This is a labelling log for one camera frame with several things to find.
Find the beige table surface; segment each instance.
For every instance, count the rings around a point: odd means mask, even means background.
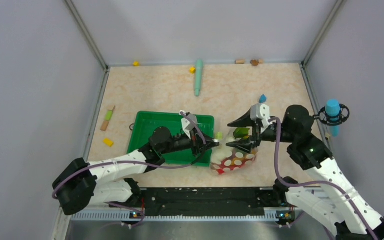
[[[112,67],[99,112],[89,161],[102,161],[127,153],[139,111],[178,113],[185,110],[215,118],[215,132],[227,134],[227,124],[245,114],[262,94],[267,96],[272,116],[283,119],[290,105],[303,105],[313,114],[303,76],[296,63],[205,65],[201,94],[194,96],[194,75],[190,65]],[[101,131],[107,107],[115,111],[107,131]],[[315,123],[313,132],[320,137]],[[104,138],[114,141],[112,147]],[[300,183],[310,177],[288,156],[288,144],[282,143],[279,154],[280,173]],[[243,169],[216,175],[209,167],[191,166],[183,169],[157,169],[133,175],[140,187],[271,187],[274,171],[275,144],[262,142],[257,160]]]

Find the yellow block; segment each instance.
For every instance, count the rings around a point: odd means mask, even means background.
[[[112,147],[113,144],[114,144],[114,142],[111,141],[111,140],[109,140],[108,138],[104,138],[104,139],[103,139],[103,143],[106,144],[106,145],[108,145],[108,147]]]

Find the white wall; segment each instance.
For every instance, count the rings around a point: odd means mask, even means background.
[[[0,0],[0,240],[50,239],[102,77],[62,0]]]
[[[308,67],[323,106],[351,111],[333,139],[349,180],[384,215],[384,1],[348,1]]]
[[[335,0],[73,0],[109,65],[300,62]]]

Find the green plastic bin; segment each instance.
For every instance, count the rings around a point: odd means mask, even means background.
[[[198,127],[201,131],[213,137],[214,134],[214,117],[209,115],[196,115]],[[166,127],[174,136],[179,134],[182,129],[182,116],[176,113],[140,111],[136,115],[133,132],[131,134],[130,144],[127,153],[131,153],[148,143],[148,139],[156,128]],[[202,159],[195,166],[208,167],[210,165],[212,150],[205,152]],[[196,157],[192,155],[190,149],[164,154],[166,163],[168,164],[190,164]]]

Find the plastic bag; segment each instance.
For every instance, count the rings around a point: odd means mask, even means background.
[[[227,143],[249,138],[249,131],[250,129],[245,127],[236,128],[231,130],[225,139],[220,140],[220,146],[212,150],[210,163],[212,172],[222,175],[253,164],[257,158],[258,148],[254,148],[251,153],[246,153],[226,146]]]

